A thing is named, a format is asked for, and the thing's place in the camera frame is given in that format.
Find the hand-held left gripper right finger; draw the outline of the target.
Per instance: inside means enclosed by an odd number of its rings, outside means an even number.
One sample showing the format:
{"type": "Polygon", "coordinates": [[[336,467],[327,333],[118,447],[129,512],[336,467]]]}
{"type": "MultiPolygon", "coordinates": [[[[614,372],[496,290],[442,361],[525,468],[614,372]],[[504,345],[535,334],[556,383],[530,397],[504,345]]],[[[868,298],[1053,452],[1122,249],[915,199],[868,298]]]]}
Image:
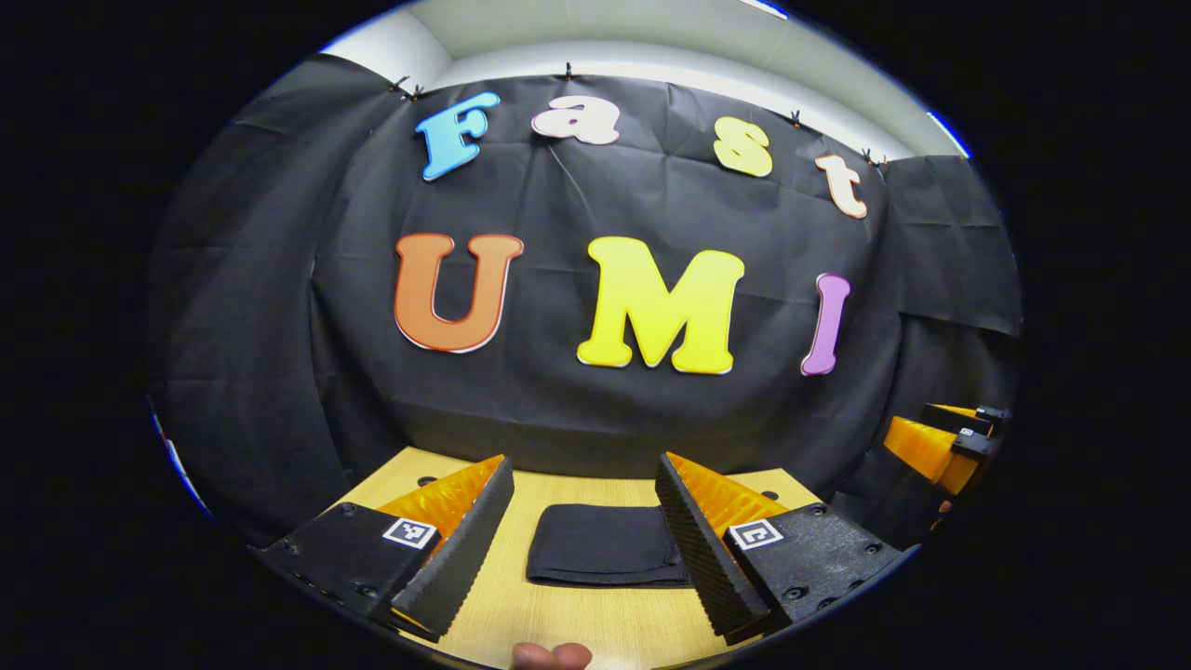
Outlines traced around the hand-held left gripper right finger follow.
{"type": "Polygon", "coordinates": [[[676,453],[661,455],[655,490],[712,631],[728,644],[807,626],[905,561],[829,505],[788,509],[676,453]]]}

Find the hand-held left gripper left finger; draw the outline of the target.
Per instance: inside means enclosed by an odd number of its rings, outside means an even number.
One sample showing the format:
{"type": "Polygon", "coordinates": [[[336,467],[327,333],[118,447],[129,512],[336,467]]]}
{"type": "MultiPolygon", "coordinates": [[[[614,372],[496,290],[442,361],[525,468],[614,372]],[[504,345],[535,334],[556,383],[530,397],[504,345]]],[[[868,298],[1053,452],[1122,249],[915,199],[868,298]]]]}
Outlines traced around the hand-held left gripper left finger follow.
{"type": "Polygon", "coordinates": [[[251,553],[354,621],[435,643],[468,597],[512,491],[498,453],[386,502],[347,493],[251,553]]]}

